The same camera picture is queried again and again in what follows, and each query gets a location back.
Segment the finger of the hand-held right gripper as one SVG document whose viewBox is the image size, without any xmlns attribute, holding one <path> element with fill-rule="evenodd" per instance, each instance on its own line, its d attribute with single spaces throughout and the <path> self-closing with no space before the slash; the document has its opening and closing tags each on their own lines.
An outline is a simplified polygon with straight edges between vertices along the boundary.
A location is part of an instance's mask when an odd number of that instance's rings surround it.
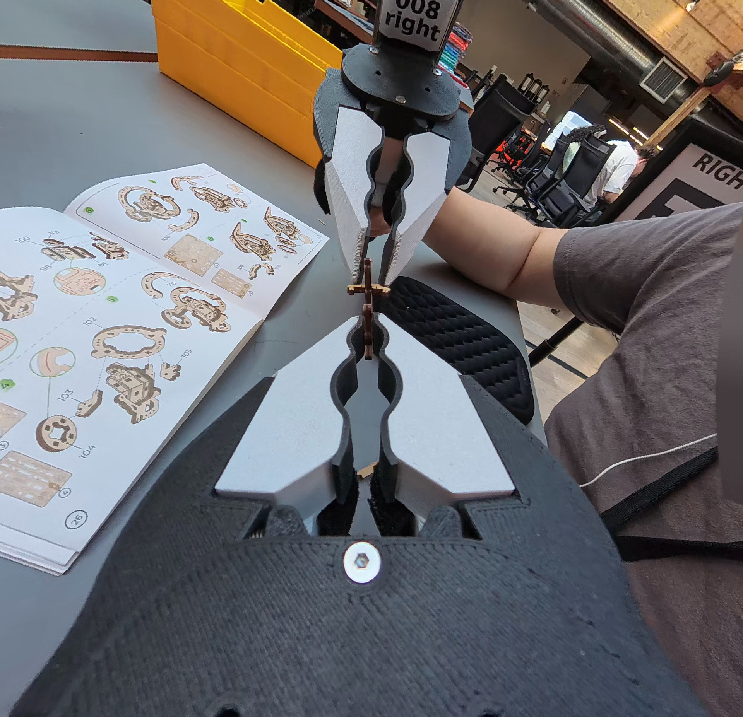
<svg viewBox="0 0 743 717">
<path fill-rule="evenodd" d="M 431 226 L 447 193 L 450 140 L 432 132 L 409 135 L 387 188 L 392 230 L 385 243 L 379 283 L 392 285 Z"/>
<path fill-rule="evenodd" d="M 339 108 L 332 153 L 325 165 L 325 186 L 353 285 L 363 279 L 375 190 L 371 164 L 381 152 L 384 137 L 383 128 L 363 111 Z"/>
</svg>

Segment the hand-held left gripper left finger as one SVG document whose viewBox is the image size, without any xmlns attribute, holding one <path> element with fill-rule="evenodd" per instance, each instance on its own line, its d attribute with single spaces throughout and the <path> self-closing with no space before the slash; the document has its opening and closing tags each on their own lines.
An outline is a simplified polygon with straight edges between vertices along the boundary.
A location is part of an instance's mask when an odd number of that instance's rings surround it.
<svg viewBox="0 0 743 717">
<path fill-rule="evenodd" d="M 358 388 L 363 353 L 358 316 L 280 369 L 217 494 L 288 505 L 311 522 L 311 533 L 349 534 L 359 489 L 346 403 Z"/>
</svg>

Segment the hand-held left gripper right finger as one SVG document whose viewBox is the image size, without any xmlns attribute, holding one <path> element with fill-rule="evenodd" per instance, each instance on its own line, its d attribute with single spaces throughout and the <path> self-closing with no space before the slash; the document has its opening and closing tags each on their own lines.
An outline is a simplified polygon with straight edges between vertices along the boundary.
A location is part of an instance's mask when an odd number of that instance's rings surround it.
<svg viewBox="0 0 743 717">
<path fill-rule="evenodd" d="M 383 495 L 424 520 L 436 507 L 512 497 L 515 486 L 457 370 L 375 314 Z"/>
</svg>

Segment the long notched wooden model part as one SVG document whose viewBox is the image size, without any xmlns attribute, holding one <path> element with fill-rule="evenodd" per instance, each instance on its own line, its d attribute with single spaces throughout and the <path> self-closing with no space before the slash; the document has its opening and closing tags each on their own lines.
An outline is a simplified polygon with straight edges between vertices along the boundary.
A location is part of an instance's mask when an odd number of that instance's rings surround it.
<svg viewBox="0 0 743 717">
<path fill-rule="evenodd" d="M 366 258 L 363 262 L 363 345 L 364 359 L 372 360 L 374 357 L 374 333 L 373 333 L 373 314 L 374 314 L 374 293 L 372 284 L 372 261 Z"/>
</svg>

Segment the person's right forearm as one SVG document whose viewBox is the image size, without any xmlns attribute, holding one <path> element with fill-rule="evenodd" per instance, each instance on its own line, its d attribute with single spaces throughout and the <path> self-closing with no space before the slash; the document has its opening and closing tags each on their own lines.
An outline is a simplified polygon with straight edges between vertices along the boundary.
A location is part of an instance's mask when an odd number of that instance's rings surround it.
<svg viewBox="0 0 743 717">
<path fill-rule="evenodd" d="M 554 258 L 567 233 L 534 226 L 454 188 L 423 241 L 478 285 L 512 300 L 562 309 Z"/>
</svg>

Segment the stack of coloured items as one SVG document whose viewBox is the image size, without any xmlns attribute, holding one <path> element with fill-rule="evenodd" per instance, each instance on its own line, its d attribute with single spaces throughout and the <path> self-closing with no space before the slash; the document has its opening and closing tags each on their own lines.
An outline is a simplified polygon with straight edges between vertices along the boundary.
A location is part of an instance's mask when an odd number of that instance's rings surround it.
<svg viewBox="0 0 743 717">
<path fill-rule="evenodd" d="M 460 85 L 465 85 L 466 83 L 462 78 L 458 77 L 456 68 L 459 64 L 460 57 L 466 53 L 472 39 L 473 37 L 469 30 L 460 25 L 459 22 L 455 22 L 438 62 L 438 69 L 441 72 L 448 72 Z"/>
</svg>

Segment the black office chair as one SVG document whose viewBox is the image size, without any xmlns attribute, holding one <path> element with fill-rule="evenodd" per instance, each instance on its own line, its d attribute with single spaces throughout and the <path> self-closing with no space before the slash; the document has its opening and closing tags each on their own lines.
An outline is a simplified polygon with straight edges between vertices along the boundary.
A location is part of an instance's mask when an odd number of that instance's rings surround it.
<svg viewBox="0 0 743 717">
<path fill-rule="evenodd" d="M 568 170 L 556 174 L 536 195 L 537 211 L 544 217 L 537 225 L 571 228 L 593 213 L 594 206 L 584 198 L 616 148 L 599 138 L 585 138 Z"/>
<path fill-rule="evenodd" d="M 472 153 L 459 177 L 457 187 L 469 193 L 491 155 L 514 131 L 521 128 L 534 110 L 534 102 L 500 74 L 476 103 L 469 118 Z"/>
</svg>

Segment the black honeycomb mesh cushion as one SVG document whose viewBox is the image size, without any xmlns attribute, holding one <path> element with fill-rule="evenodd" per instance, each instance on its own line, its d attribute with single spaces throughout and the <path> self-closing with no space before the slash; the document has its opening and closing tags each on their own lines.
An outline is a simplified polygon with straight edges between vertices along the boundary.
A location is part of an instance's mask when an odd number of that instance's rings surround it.
<svg viewBox="0 0 743 717">
<path fill-rule="evenodd" d="M 534 417 L 535 400 L 526 360 L 496 327 L 410 277 L 398 277 L 383 313 L 402 330 L 471 376 L 523 425 Z"/>
</svg>

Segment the black rod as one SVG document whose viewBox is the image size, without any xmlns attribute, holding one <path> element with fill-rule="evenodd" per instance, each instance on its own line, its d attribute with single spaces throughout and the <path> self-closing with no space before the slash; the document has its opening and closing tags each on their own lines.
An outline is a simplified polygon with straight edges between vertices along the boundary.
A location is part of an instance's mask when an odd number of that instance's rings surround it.
<svg viewBox="0 0 743 717">
<path fill-rule="evenodd" d="M 535 367 L 547 359 L 553 352 L 573 333 L 578 331 L 584 322 L 580 318 L 574 317 L 566 322 L 559 330 L 554 332 L 544 341 L 534 347 L 529 352 L 528 360 L 530 367 Z"/>
</svg>

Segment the yellow plastic storage bin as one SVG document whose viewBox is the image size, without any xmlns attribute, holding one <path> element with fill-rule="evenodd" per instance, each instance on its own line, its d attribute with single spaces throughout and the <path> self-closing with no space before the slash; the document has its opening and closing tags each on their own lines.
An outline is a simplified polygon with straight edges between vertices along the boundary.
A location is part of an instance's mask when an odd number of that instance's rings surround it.
<svg viewBox="0 0 743 717">
<path fill-rule="evenodd" d="M 342 52 L 270 0 L 152 0 L 159 67 L 316 167 L 313 101 Z"/>
</svg>

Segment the white assembly instruction booklet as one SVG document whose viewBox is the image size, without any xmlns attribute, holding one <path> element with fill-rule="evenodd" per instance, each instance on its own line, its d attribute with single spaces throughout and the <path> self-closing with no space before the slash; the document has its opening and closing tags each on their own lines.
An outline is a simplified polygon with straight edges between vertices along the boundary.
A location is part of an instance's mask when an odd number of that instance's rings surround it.
<svg viewBox="0 0 743 717">
<path fill-rule="evenodd" d="M 328 238 L 208 165 L 1 222 L 2 557 L 61 575 Z"/>
</svg>

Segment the white vent grille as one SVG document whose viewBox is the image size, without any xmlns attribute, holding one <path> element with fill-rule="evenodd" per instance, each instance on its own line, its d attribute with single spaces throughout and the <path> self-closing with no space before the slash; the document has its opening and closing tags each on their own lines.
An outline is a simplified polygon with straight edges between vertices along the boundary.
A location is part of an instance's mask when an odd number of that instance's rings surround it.
<svg viewBox="0 0 743 717">
<path fill-rule="evenodd" d="M 673 62 L 662 57 L 645 73 L 639 82 L 639 87 L 660 103 L 666 103 L 686 80 L 687 76 L 684 72 L 679 70 Z"/>
</svg>

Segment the black and white sign board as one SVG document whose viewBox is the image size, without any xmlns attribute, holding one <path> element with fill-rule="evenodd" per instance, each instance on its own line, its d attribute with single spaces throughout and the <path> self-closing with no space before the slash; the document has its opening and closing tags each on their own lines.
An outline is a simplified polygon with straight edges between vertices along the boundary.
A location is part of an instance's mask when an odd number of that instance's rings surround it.
<svg viewBox="0 0 743 717">
<path fill-rule="evenodd" d="M 692 122 L 648 163 L 604 223 L 668 217 L 742 201 L 742 143 Z"/>
</svg>

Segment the silver ventilation duct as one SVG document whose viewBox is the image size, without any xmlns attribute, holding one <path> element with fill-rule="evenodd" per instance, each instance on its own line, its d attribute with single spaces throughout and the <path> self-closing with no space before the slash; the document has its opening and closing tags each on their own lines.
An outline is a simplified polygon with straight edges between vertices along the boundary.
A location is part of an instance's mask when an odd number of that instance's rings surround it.
<svg viewBox="0 0 743 717">
<path fill-rule="evenodd" d="M 681 84 L 664 102 L 640 87 L 662 53 L 601 0 L 522 1 L 533 3 L 538 15 L 587 52 L 631 96 L 649 102 L 662 116 L 678 109 L 698 87 L 696 80 L 683 74 Z"/>
</svg>

